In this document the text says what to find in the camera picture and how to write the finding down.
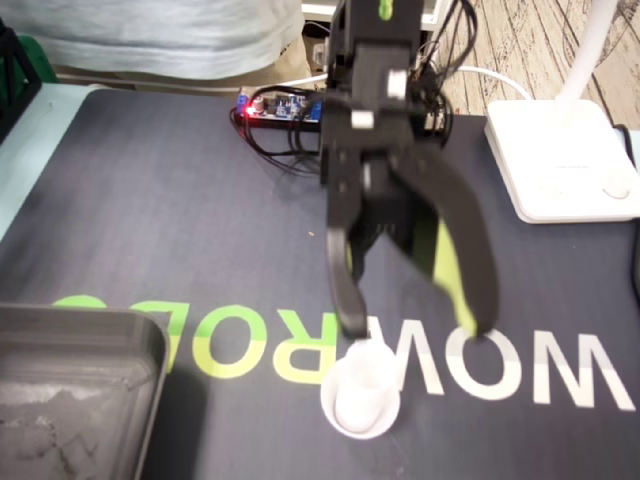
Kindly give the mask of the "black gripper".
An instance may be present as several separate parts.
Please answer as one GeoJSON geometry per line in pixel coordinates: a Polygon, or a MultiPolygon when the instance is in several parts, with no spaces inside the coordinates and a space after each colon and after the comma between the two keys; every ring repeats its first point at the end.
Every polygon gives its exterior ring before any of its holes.
{"type": "Polygon", "coordinates": [[[347,99],[324,100],[321,185],[327,190],[329,280],[341,331],[352,340],[368,335],[358,286],[364,256],[383,233],[403,249],[412,247],[419,210],[414,194],[448,230],[471,315],[469,334],[489,333],[498,317],[499,279],[475,192],[439,147],[414,143],[405,111],[370,112],[347,99]]]}

